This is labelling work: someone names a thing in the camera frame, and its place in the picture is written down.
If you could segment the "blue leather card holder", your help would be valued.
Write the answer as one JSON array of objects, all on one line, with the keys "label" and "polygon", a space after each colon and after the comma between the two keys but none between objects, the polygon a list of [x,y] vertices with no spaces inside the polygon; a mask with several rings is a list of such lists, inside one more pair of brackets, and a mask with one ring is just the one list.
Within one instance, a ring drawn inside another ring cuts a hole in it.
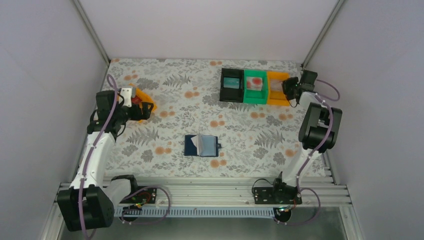
[{"label": "blue leather card holder", "polygon": [[183,155],[186,157],[218,157],[221,148],[217,136],[204,134],[184,136]]}]

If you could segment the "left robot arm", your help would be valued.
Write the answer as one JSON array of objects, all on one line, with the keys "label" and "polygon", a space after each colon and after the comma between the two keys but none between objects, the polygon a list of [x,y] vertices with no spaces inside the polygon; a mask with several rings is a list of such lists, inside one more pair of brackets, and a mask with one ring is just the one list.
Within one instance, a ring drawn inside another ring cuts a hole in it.
[{"label": "left robot arm", "polygon": [[107,158],[121,128],[128,121],[149,119],[156,109],[150,96],[132,87],[100,91],[95,99],[81,165],[69,188],[60,190],[56,198],[71,232],[109,227],[115,208],[136,191],[138,185],[131,174],[113,177],[109,186],[103,186]]}]

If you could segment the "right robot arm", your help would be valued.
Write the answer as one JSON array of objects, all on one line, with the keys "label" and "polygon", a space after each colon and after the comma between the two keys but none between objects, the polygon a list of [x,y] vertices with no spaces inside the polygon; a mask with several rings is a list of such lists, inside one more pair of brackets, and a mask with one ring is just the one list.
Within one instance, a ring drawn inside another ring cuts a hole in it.
[{"label": "right robot arm", "polygon": [[343,112],[329,105],[331,97],[317,93],[318,74],[304,70],[300,78],[291,77],[282,83],[289,101],[306,109],[298,133],[300,149],[288,168],[274,180],[272,193],[279,198],[294,199],[300,194],[300,183],[314,156],[332,149],[337,141]]}]

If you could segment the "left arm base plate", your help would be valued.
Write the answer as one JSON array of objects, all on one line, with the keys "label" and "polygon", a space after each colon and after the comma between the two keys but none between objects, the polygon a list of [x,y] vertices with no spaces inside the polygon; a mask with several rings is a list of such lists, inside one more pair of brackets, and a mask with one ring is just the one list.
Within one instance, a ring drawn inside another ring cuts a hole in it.
[{"label": "left arm base plate", "polygon": [[124,190],[117,190],[112,193],[112,190],[104,189],[105,193],[108,194],[110,200],[115,204],[155,204],[157,197],[157,188],[147,188],[143,191],[138,192],[136,195],[127,198],[123,195]]}]

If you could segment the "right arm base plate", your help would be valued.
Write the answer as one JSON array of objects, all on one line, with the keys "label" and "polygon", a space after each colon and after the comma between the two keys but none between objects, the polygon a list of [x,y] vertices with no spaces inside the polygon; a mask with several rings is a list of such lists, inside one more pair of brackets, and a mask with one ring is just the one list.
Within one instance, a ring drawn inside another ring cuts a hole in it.
[{"label": "right arm base plate", "polygon": [[296,187],[274,189],[273,187],[254,187],[253,197],[256,205],[301,205]]}]

